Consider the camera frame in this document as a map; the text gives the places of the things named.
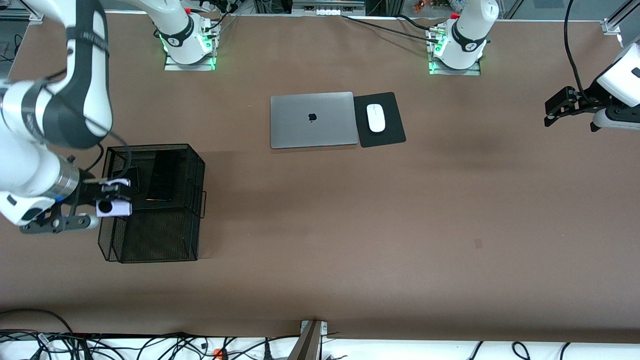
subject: silver laptop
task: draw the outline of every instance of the silver laptop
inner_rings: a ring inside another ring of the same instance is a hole
[[[271,97],[271,148],[354,145],[353,93]]]

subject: brown table surface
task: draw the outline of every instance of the brown table surface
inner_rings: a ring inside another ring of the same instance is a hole
[[[421,41],[340,17],[241,17],[214,72],[165,72],[147,16],[108,20],[115,131],[207,164],[201,259],[108,263],[97,230],[3,220],[1,308],[83,332],[275,336],[316,317],[347,338],[640,339],[640,133],[592,134],[590,115],[544,128],[544,102],[575,83],[560,22],[496,23],[483,75],[453,77],[428,74]],[[595,22],[570,36],[588,85],[620,46]],[[45,21],[11,77],[64,64]],[[406,143],[269,148],[272,95],[337,91],[395,92]]]

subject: computer mouse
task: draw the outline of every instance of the computer mouse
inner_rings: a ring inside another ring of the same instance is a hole
[[[385,112],[380,104],[367,105],[367,119],[369,129],[374,133],[379,133],[385,129]]]

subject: black cable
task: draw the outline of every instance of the black cable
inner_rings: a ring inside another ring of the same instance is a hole
[[[255,348],[259,347],[259,346],[262,346],[262,345],[264,345],[266,343],[269,343],[271,341],[280,340],[280,339],[298,338],[298,337],[300,337],[300,335],[286,335],[286,336],[278,336],[277,338],[271,338],[271,339],[267,339],[265,341],[261,341],[260,343],[257,343],[256,345],[254,345],[252,347],[249,347],[244,351],[240,351],[240,353],[238,355],[234,356],[234,358],[231,359],[231,360],[236,360],[238,357],[241,357],[242,355],[245,355],[249,351],[251,351],[251,350],[253,350],[253,349],[255,349]]]
[[[569,58],[569,63],[571,64],[571,69],[573,70],[573,76],[575,77],[576,84],[578,84],[578,90],[580,91],[581,96],[585,100],[587,100],[589,104],[593,104],[591,102],[591,99],[589,99],[584,94],[584,88],[582,87],[580,74],[578,74],[578,66],[576,66],[575,61],[573,60],[573,55],[571,54],[571,49],[569,49],[569,14],[571,13],[572,5],[573,0],[569,0],[569,3],[566,6],[566,14],[564,15],[564,50],[566,51],[567,58]]]
[[[6,343],[7,341],[18,341],[21,338],[24,338],[26,336],[31,336],[32,338],[34,338],[34,336],[32,334],[30,334],[30,333],[22,333],[22,335],[20,335],[20,336],[12,336],[15,333],[16,332],[6,332],[5,333],[4,331],[0,331],[0,336],[8,338],[8,339],[5,339],[5,340],[1,340],[0,344]]]
[[[0,60],[0,61],[10,61],[13,62],[13,59],[9,59],[7,58],[5,55],[0,54],[0,56],[2,56],[4,58],[4,60]]]
[[[0,316],[1,315],[6,315],[6,314],[10,314],[10,313],[42,313],[42,314],[51,315],[51,316],[55,317],[58,321],[60,321],[65,326],[65,328],[67,328],[67,330],[69,331],[69,334],[71,334],[72,336],[76,335],[74,333],[74,331],[71,329],[71,326],[69,326],[69,324],[65,321],[65,319],[63,319],[62,316],[54,313],[53,311],[43,310],[43,309],[21,308],[21,309],[11,309],[11,310],[2,311],[2,312],[0,312]],[[91,360],[92,359],[91,358],[91,354],[89,353],[89,349],[88,349],[88,346],[87,346],[85,341],[81,342],[81,347],[84,350],[84,354],[86,356],[85,359],[86,360],[87,359]],[[80,359],[80,355],[79,355],[79,351],[78,350],[76,351],[76,357],[78,358],[78,360]]]
[[[56,94],[54,94],[51,89],[49,89],[49,87],[47,85],[43,86],[43,89],[48,92],[49,94],[51,94],[51,96],[56,96]],[[60,102],[62,103],[62,105],[64,105],[67,109],[69,109],[69,111],[71,111],[72,113],[74,113],[75,116],[77,117],[83,117],[86,121],[90,122],[92,125],[94,125],[95,127],[99,128],[100,130],[104,131],[105,133],[107,133],[109,136],[111,136],[112,138],[114,138],[115,140],[118,140],[118,142],[120,142],[122,144],[122,146],[125,148],[125,150],[127,151],[127,161],[125,163],[124,168],[122,169],[122,171],[120,171],[120,173],[116,176],[111,176],[108,180],[113,180],[113,179],[119,179],[121,177],[123,177],[127,171],[129,171],[129,168],[131,168],[131,158],[133,157],[133,154],[131,153],[131,148],[129,147],[129,144],[127,144],[127,142],[118,134],[116,134],[115,132],[113,132],[110,129],[107,129],[106,127],[104,127],[102,124],[100,124],[99,122],[91,119],[90,117],[85,116],[83,113],[81,113],[80,111],[76,110],[73,106],[71,106],[71,104],[69,104],[64,97],[57,95],[56,98],[58,100],[60,100]]]
[[[476,348],[474,349],[473,354],[471,354],[471,356],[469,357],[469,360],[474,360],[476,358],[476,355],[478,355],[478,351],[480,350],[480,347],[483,343],[484,341],[478,341],[478,344],[476,344]]]
[[[98,163],[100,162],[100,160],[102,160],[102,157],[104,156],[104,146],[102,146],[101,143],[98,143],[96,146],[100,148],[100,155],[98,155],[98,158],[91,165],[89,165],[89,167],[87,167],[84,170],[86,172],[91,171],[91,169],[93,169],[95,165],[98,165]]]
[[[222,20],[224,20],[224,19],[225,19],[225,17],[227,17],[227,15],[228,15],[228,14],[229,14],[228,12],[226,12],[226,13],[222,14],[222,16],[220,17],[220,20],[218,20],[218,22],[217,22],[217,23],[215,23],[215,24],[214,24],[213,26],[211,26],[210,28],[205,28],[205,29],[204,29],[204,31],[209,31],[209,30],[211,30],[211,29],[215,29],[215,28],[216,28],[216,26],[218,26],[218,25],[220,25],[220,24],[222,23]]]
[[[520,345],[520,346],[524,349],[525,354],[527,354],[527,356],[526,356],[526,357],[524,357],[524,356],[520,355],[520,353],[518,352],[518,350],[516,350],[516,346],[517,346],[517,345]],[[517,357],[519,357],[520,359],[522,359],[522,360],[531,360],[531,356],[529,355],[529,349],[527,349],[527,347],[526,347],[526,346],[524,346],[524,344],[523,344],[523,343],[521,343],[521,342],[519,342],[519,341],[516,341],[516,342],[512,343],[512,344],[511,344],[511,350],[512,350],[512,351],[513,351],[513,353],[514,353]]]
[[[264,339],[266,340],[266,342],[264,343],[263,360],[273,360],[273,356],[271,356],[271,345],[269,345],[269,338],[264,338]],[[322,344],[320,344],[320,359],[322,359]]]
[[[102,355],[102,356],[104,356],[104,357],[108,357],[108,358],[110,358],[110,360],[116,360],[113,356],[107,355],[107,354],[105,354],[105,353],[103,353],[103,352],[96,351],[95,353],[96,353],[96,354],[100,354],[100,355]]]
[[[20,49],[20,45],[22,45],[22,40],[23,37],[20,34],[15,34],[13,36],[13,58],[15,59],[15,56],[18,55],[18,49]]]
[[[358,19],[354,19],[352,17],[348,17],[345,15],[341,15],[343,18],[345,19],[349,19],[351,21],[355,21],[355,22],[359,22],[361,24],[365,24],[365,25],[369,25],[369,26],[373,26],[374,28],[378,28],[378,29],[382,29],[382,30],[387,30],[387,31],[391,31],[392,33],[396,33],[396,34],[400,34],[400,35],[404,35],[406,37],[410,37],[410,38],[416,38],[418,40],[423,40],[423,41],[427,41],[427,42],[432,42],[434,44],[437,44],[438,41],[435,39],[430,39],[430,38],[425,38],[425,37],[419,37],[417,35],[412,35],[412,34],[407,34],[407,33],[403,33],[402,31],[398,31],[398,30],[393,30],[393,29],[389,29],[389,28],[385,28],[384,26],[380,26],[380,25],[375,25],[375,24],[371,24],[370,22],[366,22],[366,21],[362,21],[362,20],[358,20]]]
[[[158,341],[157,343],[153,343],[153,344],[151,344],[151,343],[150,343],[150,344],[148,344],[146,347],[152,347],[152,346],[157,345],[157,344],[160,344],[161,342],[166,341],[166,340],[168,340],[168,339],[169,339],[169,338],[161,339],[161,340],[160,340],[160,341]],[[100,342],[101,340],[104,340],[104,339],[99,339],[99,340],[96,340],[96,339],[87,339],[87,340],[88,340],[88,341],[92,341],[92,342],[94,342],[94,343],[96,343],[96,344],[102,345],[101,347],[98,347],[98,346],[91,347],[92,349],[96,349],[96,350],[100,350],[100,349],[104,349],[104,350],[112,350],[112,349],[113,349],[113,350],[138,350],[138,351],[140,351],[140,350],[143,350],[143,349],[144,349],[143,347],[137,347],[137,348],[136,348],[136,347],[111,347],[111,346],[107,347],[107,345],[106,345],[105,343]]]
[[[418,24],[417,22],[411,20],[411,18],[409,16],[403,15],[401,13],[399,13],[397,15],[394,15],[394,17],[399,17],[401,19],[407,20],[411,25],[415,26],[416,28],[419,28],[419,29],[422,29],[422,30],[429,30],[428,27]]]
[[[378,15],[379,15],[379,14],[380,14],[380,6],[381,6],[381,5],[382,5],[382,0],[378,1],[378,3],[377,3],[377,4],[375,4],[375,5],[373,6],[373,8],[371,8],[371,11],[369,11],[369,12],[367,13],[367,16],[371,15],[374,11],[376,11],[376,9],[378,9]]]
[[[564,343],[562,346],[562,349],[560,350],[560,360],[564,360],[564,351],[569,345],[571,345],[571,343]]]
[[[96,349],[96,347],[92,347],[92,348],[91,348],[91,353],[93,353],[93,352],[94,352],[94,351],[96,351],[96,350],[102,350],[102,349],[104,349],[104,350],[110,350],[110,351],[114,352],[114,353],[115,353],[115,354],[120,358],[120,360],[126,360],[126,359],[124,358],[124,356],[122,356],[122,354],[121,354],[121,353],[119,353],[115,348],[111,347],[110,345],[105,344],[105,343],[101,343],[101,342],[100,342],[100,340],[95,341],[95,340],[91,340],[91,339],[89,339],[89,341],[93,341],[93,342],[95,342],[96,344],[100,344],[100,345],[102,345],[102,346],[100,347],[100,349]]]
[[[5,314],[10,314],[10,313],[43,313],[43,314],[51,315],[51,316],[55,317],[56,319],[58,319],[58,321],[60,321],[62,323],[62,325],[64,325],[67,328],[67,331],[71,335],[75,335],[74,331],[71,330],[71,326],[69,326],[69,324],[65,321],[65,319],[63,319],[62,316],[54,313],[53,311],[42,310],[42,309],[31,309],[31,308],[26,308],[25,307],[25,308],[21,308],[21,309],[11,309],[11,310],[2,311],[2,312],[0,312],[0,316],[5,315]]]
[[[151,341],[154,341],[154,340],[156,340],[156,339],[159,339],[161,336],[157,336],[157,337],[155,337],[155,338],[150,338],[149,340],[147,340],[147,342],[146,342],[146,343],[142,344],[142,347],[140,348],[140,351],[138,352],[138,356],[136,356],[136,360],[140,360],[140,355],[142,355],[142,352],[144,351],[144,349],[145,349],[146,347],[151,346],[151,344],[150,344],[150,343],[151,343]]]
[[[196,339],[198,339],[198,338],[191,338],[190,340],[187,339],[187,338],[180,338],[180,342],[184,342],[184,344],[178,346],[178,343],[177,343],[176,345],[174,345],[175,349],[174,349],[173,353],[171,354],[171,356],[169,357],[169,360],[175,360],[175,356],[183,348],[186,348],[187,350],[193,351],[196,354],[200,355],[200,360],[204,359],[204,357],[207,356],[207,350],[204,350],[204,352],[202,352],[202,351],[200,351],[200,349],[198,349],[198,347],[196,347],[194,344],[192,344],[192,342],[195,341]],[[206,340],[206,338],[205,338],[205,343],[206,343],[207,349],[208,349],[209,348],[209,342]]]
[[[170,346],[168,349],[166,349],[165,352],[162,353],[162,355],[160,355],[158,357],[158,360],[162,360],[162,358],[169,353],[169,351],[175,351],[175,349],[178,347],[178,345],[180,345],[180,343],[182,342],[181,339],[176,338],[176,342],[175,345]]]

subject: mouse pad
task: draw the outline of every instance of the mouse pad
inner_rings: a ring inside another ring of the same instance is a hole
[[[356,111],[358,136],[362,147],[389,145],[406,141],[394,93],[385,92],[383,94],[356,96],[353,98],[353,103]],[[369,104],[382,105],[382,110],[385,113],[385,129],[379,133],[374,133],[369,129],[369,121],[367,120],[367,105]]]

